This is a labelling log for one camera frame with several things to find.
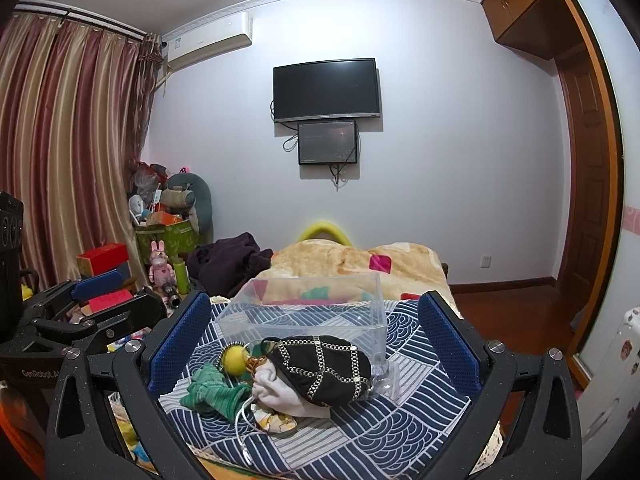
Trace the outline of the white drawstring cloth pouch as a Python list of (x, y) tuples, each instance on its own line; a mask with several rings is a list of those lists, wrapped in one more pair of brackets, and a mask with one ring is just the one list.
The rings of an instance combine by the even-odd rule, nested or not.
[(302, 418), (329, 419), (326, 406), (312, 404), (280, 377), (277, 367), (265, 356), (249, 358), (247, 370), (252, 376), (252, 408), (257, 425), (268, 434), (289, 434)]

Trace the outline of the black hat with gold chains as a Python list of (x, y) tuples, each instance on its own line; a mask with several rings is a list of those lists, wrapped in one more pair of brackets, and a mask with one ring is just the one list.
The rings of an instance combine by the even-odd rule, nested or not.
[(260, 350), (311, 404), (339, 408), (372, 389), (370, 360), (350, 341), (326, 335), (265, 338)]

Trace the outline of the red gift box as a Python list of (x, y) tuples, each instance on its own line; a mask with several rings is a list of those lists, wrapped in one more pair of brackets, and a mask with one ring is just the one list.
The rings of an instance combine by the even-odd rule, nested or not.
[(129, 260), (125, 244), (107, 243), (77, 256), (77, 265), (81, 275), (96, 276), (116, 269)]

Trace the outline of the pink rabbit toy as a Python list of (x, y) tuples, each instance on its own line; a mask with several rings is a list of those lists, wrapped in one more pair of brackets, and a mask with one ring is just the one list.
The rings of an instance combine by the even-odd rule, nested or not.
[(176, 274), (169, 263), (162, 240), (152, 240), (151, 242), (149, 281), (159, 289), (177, 285)]

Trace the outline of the white appliance with stickers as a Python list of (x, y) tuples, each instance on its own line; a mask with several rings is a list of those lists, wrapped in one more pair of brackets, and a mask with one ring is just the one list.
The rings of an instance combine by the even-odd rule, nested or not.
[(639, 308), (627, 311), (597, 373), (577, 401), (582, 478), (612, 450), (639, 405)]

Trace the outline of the dark purple garment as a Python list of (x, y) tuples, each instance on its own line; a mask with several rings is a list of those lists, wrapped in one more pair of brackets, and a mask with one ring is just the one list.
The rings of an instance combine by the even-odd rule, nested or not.
[(190, 278), (208, 296), (232, 298), (252, 278), (269, 270), (273, 251), (262, 249), (249, 232), (201, 245), (186, 259)]

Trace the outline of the grey green plush pillow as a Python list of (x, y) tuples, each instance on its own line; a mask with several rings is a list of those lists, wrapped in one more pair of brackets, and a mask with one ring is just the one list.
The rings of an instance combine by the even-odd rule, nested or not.
[(213, 229), (213, 201), (208, 184), (197, 174), (179, 172), (166, 181), (160, 202), (170, 210), (186, 212), (195, 232), (208, 234)]

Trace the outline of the red gold striped curtain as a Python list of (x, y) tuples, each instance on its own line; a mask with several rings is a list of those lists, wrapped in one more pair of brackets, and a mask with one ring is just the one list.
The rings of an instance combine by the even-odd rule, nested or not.
[(144, 278), (128, 194), (162, 61), (152, 32), (18, 11), (2, 25), (1, 187), (24, 205), (22, 261), (44, 286), (78, 278), (78, 256), (107, 243)]

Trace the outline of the beige fleece blanket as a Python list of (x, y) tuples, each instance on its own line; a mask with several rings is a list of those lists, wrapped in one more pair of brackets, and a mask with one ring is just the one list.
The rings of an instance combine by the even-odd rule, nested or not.
[(422, 296), (434, 290), (452, 310), (457, 310), (439, 256), (426, 246), (396, 242), (359, 249), (332, 240), (303, 240), (276, 252), (270, 268), (260, 278), (314, 278), (378, 274), (382, 295), (398, 300), (407, 294)]

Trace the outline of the yellow plush headrest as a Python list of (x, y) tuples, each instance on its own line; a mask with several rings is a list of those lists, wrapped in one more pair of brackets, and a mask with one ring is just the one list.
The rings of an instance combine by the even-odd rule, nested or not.
[(329, 221), (317, 221), (304, 229), (303, 233), (299, 235), (298, 241), (304, 242), (305, 240), (332, 240), (332, 242), (343, 246), (352, 246), (352, 242), (346, 234)]

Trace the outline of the white air conditioner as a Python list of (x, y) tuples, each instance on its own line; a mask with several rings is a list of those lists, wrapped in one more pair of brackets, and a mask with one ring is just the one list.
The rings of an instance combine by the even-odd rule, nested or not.
[(171, 73), (199, 62), (249, 47), (253, 43), (253, 19), (240, 12), (176, 32), (165, 39), (166, 66)]

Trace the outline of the brown wooden overhead cabinet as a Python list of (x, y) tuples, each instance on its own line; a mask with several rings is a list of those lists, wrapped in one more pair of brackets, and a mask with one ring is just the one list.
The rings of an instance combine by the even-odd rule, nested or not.
[(483, 0), (495, 42), (552, 60), (582, 43), (565, 0)]

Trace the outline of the white wall socket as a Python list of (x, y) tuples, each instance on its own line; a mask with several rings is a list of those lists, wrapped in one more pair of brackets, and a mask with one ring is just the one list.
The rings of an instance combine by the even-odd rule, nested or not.
[(491, 265), (491, 255), (482, 255), (480, 257), (480, 266), (483, 269), (488, 269)]

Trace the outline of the small black wall monitor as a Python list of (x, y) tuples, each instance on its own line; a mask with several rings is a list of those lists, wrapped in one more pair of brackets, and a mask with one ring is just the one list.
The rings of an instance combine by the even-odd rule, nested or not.
[(320, 120), (297, 125), (300, 166), (355, 165), (359, 136), (354, 120)]

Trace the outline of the black wall television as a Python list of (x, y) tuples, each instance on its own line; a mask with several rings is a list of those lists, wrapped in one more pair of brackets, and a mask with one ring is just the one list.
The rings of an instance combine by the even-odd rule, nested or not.
[(381, 93), (374, 58), (350, 58), (275, 67), (274, 122), (378, 118)]

